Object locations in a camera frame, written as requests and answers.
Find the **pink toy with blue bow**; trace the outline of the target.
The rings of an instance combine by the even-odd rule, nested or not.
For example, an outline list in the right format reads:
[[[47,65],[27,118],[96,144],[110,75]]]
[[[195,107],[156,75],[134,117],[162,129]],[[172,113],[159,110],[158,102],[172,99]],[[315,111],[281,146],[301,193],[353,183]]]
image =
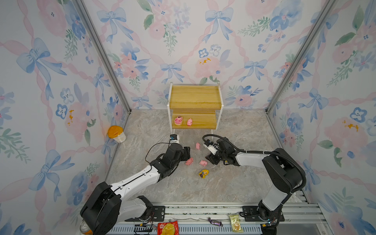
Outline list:
[[[189,159],[185,162],[186,165],[191,165],[192,163],[193,163],[193,158],[189,158]]]

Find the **pink bear toy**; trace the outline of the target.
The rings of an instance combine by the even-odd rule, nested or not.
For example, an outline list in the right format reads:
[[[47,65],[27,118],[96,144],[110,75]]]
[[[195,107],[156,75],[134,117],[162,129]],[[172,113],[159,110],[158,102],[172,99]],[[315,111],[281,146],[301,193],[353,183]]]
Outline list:
[[[174,124],[176,126],[180,126],[180,125],[182,125],[182,123],[183,123],[183,117],[182,116],[178,116],[178,117],[175,118]]]

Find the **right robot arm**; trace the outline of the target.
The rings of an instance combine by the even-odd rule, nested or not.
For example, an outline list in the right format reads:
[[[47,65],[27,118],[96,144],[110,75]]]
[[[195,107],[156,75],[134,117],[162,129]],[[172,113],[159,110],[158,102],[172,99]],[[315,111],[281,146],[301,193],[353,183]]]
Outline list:
[[[204,146],[210,151],[206,157],[216,165],[254,166],[266,169],[272,186],[259,202],[256,213],[242,212],[242,217],[258,217],[265,224],[263,228],[275,228],[282,217],[283,205],[297,191],[306,185],[303,168],[282,148],[273,151],[244,150],[236,147],[227,138],[215,134],[202,137]]]

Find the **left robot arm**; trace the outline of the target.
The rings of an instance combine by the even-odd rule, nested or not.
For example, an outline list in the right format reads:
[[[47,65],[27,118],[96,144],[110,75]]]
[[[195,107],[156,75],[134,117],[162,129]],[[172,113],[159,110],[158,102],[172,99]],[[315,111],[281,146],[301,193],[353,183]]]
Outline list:
[[[131,197],[170,176],[181,162],[190,159],[190,147],[170,144],[165,153],[133,176],[113,184],[96,186],[81,209],[80,216],[94,235],[107,234],[115,224],[129,219],[150,220],[152,203],[143,195]]]

